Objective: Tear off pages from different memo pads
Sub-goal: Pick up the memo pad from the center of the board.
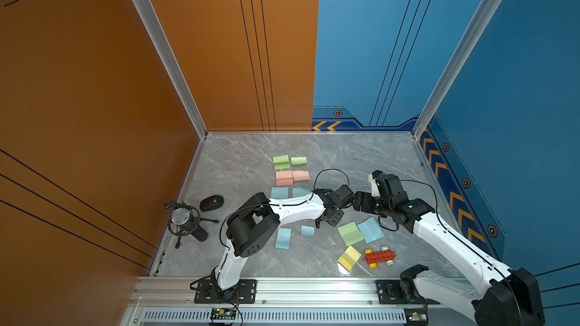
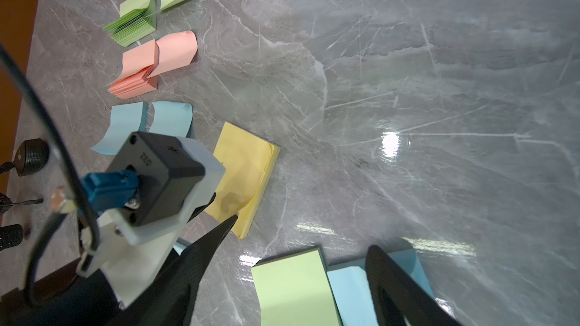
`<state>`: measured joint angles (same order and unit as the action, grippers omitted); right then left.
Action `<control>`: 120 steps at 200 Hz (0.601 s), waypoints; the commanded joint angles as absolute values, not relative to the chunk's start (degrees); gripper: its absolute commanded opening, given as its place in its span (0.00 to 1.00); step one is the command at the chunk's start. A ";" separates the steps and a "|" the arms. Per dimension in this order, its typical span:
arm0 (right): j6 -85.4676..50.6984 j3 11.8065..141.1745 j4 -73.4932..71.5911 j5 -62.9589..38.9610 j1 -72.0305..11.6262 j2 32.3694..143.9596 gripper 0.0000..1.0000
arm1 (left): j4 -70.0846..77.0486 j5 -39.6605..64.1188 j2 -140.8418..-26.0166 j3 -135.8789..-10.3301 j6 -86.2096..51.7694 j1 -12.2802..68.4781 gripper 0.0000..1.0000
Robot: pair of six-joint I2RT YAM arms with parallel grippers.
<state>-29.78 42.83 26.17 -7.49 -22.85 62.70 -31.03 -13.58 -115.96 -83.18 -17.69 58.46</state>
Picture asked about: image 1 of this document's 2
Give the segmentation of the blue memo pad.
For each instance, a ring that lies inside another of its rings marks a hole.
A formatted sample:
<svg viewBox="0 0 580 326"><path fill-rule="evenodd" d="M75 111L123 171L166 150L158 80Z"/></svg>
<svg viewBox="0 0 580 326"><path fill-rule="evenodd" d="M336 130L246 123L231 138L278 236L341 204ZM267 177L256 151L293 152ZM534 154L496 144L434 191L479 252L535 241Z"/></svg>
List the blue memo pad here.
<svg viewBox="0 0 580 326"><path fill-rule="evenodd" d="M287 228L279 228L276 234L275 248L281 250L289 250L292 239L292 231Z"/></svg>
<svg viewBox="0 0 580 326"><path fill-rule="evenodd" d="M289 188L288 187L273 187L270 192L270 197L272 199L288 199L289 198Z"/></svg>
<svg viewBox="0 0 580 326"><path fill-rule="evenodd" d="M357 225L367 244L385 237L382 228L374 217L370 217Z"/></svg>

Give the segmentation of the torn blue memo page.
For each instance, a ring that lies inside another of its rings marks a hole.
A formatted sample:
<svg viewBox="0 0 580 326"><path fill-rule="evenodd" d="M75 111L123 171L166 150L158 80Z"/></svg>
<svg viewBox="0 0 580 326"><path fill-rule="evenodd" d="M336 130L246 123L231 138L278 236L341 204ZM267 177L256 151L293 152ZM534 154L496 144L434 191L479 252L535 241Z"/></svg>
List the torn blue memo page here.
<svg viewBox="0 0 580 326"><path fill-rule="evenodd" d="M311 191L309 189L306 189L306 188L293 188L292 189L292 195L294 198L309 196L309 194L311 194Z"/></svg>

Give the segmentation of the pink fanned memo pad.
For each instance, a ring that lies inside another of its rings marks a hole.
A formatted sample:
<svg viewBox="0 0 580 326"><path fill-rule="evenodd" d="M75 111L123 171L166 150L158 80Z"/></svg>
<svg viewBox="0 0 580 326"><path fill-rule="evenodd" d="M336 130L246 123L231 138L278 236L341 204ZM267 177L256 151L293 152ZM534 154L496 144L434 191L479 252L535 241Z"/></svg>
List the pink fanned memo pad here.
<svg viewBox="0 0 580 326"><path fill-rule="evenodd" d="M278 187L291 186L294 183L294 176L292 171L278 171L276 172L276 185Z"/></svg>

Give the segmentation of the torn green memo page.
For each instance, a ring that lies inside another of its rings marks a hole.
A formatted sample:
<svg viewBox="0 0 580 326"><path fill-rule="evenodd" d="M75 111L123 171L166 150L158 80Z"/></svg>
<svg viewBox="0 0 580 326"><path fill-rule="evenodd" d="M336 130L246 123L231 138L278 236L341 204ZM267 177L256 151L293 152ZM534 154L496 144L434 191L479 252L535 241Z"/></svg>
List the torn green memo page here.
<svg viewBox="0 0 580 326"><path fill-rule="evenodd" d="M306 165L307 163L308 163L308 158L305 156L291 157L292 166Z"/></svg>

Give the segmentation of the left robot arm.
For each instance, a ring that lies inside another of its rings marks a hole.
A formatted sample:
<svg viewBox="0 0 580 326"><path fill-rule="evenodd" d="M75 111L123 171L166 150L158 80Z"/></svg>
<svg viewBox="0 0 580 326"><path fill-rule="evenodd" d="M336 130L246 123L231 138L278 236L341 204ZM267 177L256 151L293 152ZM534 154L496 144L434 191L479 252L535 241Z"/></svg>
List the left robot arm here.
<svg viewBox="0 0 580 326"><path fill-rule="evenodd" d="M235 288L247 258L261 251L281 226L302 220L336 226L354 199L346 185L337 190L315 189L306 196L290 199L255 194L224 222L227 240L224 255L212 271L214 285L219 291Z"/></svg>

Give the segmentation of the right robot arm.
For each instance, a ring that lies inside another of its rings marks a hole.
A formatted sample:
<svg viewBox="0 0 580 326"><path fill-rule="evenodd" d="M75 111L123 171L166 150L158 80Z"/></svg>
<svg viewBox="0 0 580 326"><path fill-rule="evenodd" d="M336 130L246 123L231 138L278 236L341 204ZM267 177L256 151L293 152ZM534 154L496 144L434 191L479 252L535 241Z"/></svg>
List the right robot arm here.
<svg viewBox="0 0 580 326"><path fill-rule="evenodd" d="M371 192L357 192L353 209L389 217L443 255L469 285L439 276L423 265L400 275L406 301L433 300L478 325L544 325L545 313L536 277L513 270L473 246L422 199L409 199L398 176L374 171Z"/></svg>

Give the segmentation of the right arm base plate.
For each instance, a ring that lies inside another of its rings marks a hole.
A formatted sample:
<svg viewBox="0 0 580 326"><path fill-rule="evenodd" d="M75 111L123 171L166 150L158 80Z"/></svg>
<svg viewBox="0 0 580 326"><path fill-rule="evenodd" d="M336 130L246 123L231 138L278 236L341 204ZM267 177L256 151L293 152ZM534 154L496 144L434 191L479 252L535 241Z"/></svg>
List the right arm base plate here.
<svg viewBox="0 0 580 326"><path fill-rule="evenodd" d="M411 282L400 279L383 279L375 281L375 286L381 305L425 305L426 300L418 294Z"/></svg>

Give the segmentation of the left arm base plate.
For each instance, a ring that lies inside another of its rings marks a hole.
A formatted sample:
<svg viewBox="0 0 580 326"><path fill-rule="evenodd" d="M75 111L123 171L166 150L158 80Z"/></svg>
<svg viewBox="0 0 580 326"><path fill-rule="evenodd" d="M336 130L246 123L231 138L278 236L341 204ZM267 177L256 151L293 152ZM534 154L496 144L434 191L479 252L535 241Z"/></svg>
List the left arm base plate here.
<svg viewBox="0 0 580 326"><path fill-rule="evenodd" d="M196 304L253 304L258 282L255 279L241 279L237 285L221 290L210 278L200 279L190 284Z"/></svg>

